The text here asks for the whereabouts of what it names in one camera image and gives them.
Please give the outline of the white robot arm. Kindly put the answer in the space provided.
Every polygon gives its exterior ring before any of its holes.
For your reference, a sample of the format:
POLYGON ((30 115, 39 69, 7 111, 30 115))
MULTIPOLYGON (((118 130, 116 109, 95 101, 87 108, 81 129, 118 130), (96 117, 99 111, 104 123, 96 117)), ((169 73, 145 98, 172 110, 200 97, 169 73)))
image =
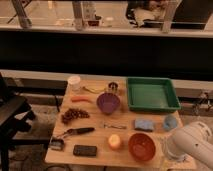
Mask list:
POLYGON ((177 128, 163 143, 164 155, 174 161, 183 161, 187 155, 213 169, 213 137, 211 129, 203 122, 196 121, 177 128))

